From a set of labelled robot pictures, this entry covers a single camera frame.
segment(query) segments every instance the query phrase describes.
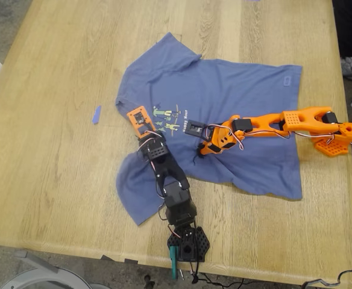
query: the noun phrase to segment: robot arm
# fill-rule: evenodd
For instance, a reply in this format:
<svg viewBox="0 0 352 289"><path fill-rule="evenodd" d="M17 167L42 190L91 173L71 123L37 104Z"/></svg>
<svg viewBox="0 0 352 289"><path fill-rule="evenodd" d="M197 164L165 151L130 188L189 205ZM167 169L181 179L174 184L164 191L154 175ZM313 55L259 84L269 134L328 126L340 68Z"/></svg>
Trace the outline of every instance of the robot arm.
<svg viewBox="0 0 352 289"><path fill-rule="evenodd" d="M187 177L169 151L164 135L155 131L144 107L130 111L127 116L139 138L139 150L151 163L169 224L176 228L190 225L195 220L196 206L190 197ZM174 181L165 184L166 178Z"/></svg>
<svg viewBox="0 0 352 289"><path fill-rule="evenodd" d="M220 154L236 143L242 149L245 137L289 138L293 132L312 138L317 150L333 157L348 152L348 146L352 143L352 123L338 123L331 110L330 107L309 107L259 117L241 118L234 115L220 125L189 120L185 133L203 139L198 148L201 155ZM308 131L310 135L296 131Z"/></svg>

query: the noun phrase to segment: wooden table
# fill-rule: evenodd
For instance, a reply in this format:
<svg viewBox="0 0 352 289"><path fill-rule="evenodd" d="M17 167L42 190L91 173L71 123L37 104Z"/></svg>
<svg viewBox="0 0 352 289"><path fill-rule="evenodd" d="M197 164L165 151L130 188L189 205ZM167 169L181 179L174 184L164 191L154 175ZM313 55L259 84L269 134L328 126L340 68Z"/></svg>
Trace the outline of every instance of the wooden table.
<svg viewBox="0 0 352 289"><path fill-rule="evenodd" d="M119 83L167 31L204 58L302 65L299 108L347 120L331 1L34 0L0 74L0 245L170 267L165 224L136 226L115 188L137 148ZM297 145L301 201L190 180L202 272L301 284L352 269L352 157Z"/></svg>

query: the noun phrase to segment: perforated plate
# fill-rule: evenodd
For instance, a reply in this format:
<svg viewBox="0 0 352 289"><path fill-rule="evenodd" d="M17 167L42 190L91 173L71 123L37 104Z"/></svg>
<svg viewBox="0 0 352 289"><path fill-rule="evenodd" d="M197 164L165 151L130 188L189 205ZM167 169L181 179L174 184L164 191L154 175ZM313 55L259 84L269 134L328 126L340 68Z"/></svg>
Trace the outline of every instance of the perforated plate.
<svg viewBox="0 0 352 289"><path fill-rule="evenodd" d="M337 140L333 140L330 144L327 144L326 140L320 140L319 142L315 143L314 146L317 150L331 157L340 154L347 154L348 152L347 145Z"/></svg>
<svg viewBox="0 0 352 289"><path fill-rule="evenodd" d="M175 233L178 235L181 235L182 230L183 228L175 229ZM206 253L210 248L210 242L208 241L208 238L204 233L202 227L196 228L196 239L198 241L198 248L199 248L199 262L204 262L206 260ZM171 246L180 246L180 244L181 244L181 240L178 237L176 237L173 234L169 236L168 242L167 242L168 248Z"/></svg>

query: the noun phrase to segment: t-shirt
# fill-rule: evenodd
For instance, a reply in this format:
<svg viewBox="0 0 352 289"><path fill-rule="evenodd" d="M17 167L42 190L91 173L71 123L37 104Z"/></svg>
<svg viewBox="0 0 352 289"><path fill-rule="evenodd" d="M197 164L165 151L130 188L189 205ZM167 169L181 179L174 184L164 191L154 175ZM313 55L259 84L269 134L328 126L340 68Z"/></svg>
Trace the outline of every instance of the t-shirt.
<svg viewBox="0 0 352 289"><path fill-rule="evenodd" d="M127 112L143 105L186 175L232 182L252 194L300 199L295 138L248 137L243 151L233 146L222 154L195 158L201 139L184 133L189 119L222 123L233 114L253 117L296 110L300 75L301 66L295 65L203 60L167 33L128 67L116 106L126 117ZM154 172L140 153L124 159L116 186L125 209L138 225L163 203L156 193Z"/></svg>

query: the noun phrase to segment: shirt logo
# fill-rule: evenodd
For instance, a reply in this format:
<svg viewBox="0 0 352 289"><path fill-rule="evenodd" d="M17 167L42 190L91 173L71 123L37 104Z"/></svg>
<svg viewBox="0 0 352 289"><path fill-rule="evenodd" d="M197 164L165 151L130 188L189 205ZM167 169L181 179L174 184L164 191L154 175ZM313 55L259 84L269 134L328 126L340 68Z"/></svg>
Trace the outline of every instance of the shirt logo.
<svg viewBox="0 0 352 289"><path fill-rule="evenodd" d="M291 84L291 76L286 76L283 80L283 86L290 86Z"/></svg>

